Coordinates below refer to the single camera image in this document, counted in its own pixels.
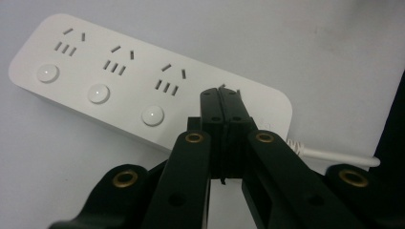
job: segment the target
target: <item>black metal bracket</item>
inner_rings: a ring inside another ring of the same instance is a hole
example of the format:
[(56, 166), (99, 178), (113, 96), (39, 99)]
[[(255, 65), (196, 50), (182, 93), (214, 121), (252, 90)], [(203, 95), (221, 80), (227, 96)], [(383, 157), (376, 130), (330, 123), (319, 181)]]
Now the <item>black metal bracket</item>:
[(258, 228), (405, 228), (405, 202), (350, 165), (315, 174), (275, 133), (257, 130), (241, 96), (201, 94), (172, 154), (151, 171), (108, 172), (73, 220), (51, 229), (206, 228), (210, 179), (241, 178)]

